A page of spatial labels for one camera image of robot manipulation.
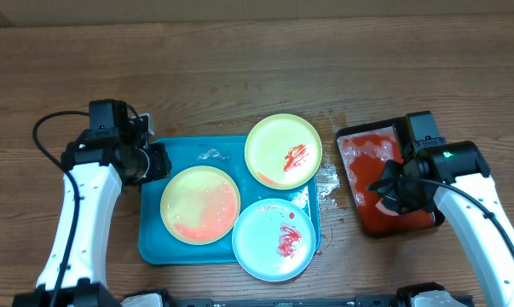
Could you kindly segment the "yellow plate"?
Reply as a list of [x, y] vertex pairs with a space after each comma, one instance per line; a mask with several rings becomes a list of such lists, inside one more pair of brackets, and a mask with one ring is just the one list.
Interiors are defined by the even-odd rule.
[[164, 226], [190, 245], [220, 240], [235, 225], [241, 211], [240, 191], [224, 171], [194, 166], [175, 175], [160, 200]]

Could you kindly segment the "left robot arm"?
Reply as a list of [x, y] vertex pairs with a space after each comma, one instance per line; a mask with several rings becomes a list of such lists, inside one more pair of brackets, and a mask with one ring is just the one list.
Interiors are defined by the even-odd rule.
[[55, 241], [31, 293], [15, 306], [118, 306], [107, 288], [107, 243], [118, 197], [170, 175], [162, 143], [151, 143], [151, 120], [124, 101], [92, 101], [89, 128], [53, 163], [63, 172], [64, 196]]

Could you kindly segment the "pink and black sponge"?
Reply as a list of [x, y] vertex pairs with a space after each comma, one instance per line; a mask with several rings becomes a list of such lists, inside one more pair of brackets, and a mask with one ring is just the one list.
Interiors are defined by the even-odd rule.
[[396, 212], [396, 211], [392, 211], [388, 208], [385, 207], [384, 203], [383, 203], [384, 199], [380, 199], [377, 204], [375, 205], [375, 207], [381, 211], [383, 214], [385, 215], [388, 215], [388, 216], [398, 216], [399, 213]]

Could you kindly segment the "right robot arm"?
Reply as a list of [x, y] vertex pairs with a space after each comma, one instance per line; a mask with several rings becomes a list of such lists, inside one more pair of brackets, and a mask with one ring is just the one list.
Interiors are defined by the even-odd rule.
[[449, 143], [429, 111], [393, 124], [401, 163], [386, 163], [368, 186], [400, 215], [439, 211], [457, 235], [489, 306], [514, 306], [514, 228], [477, 145]]

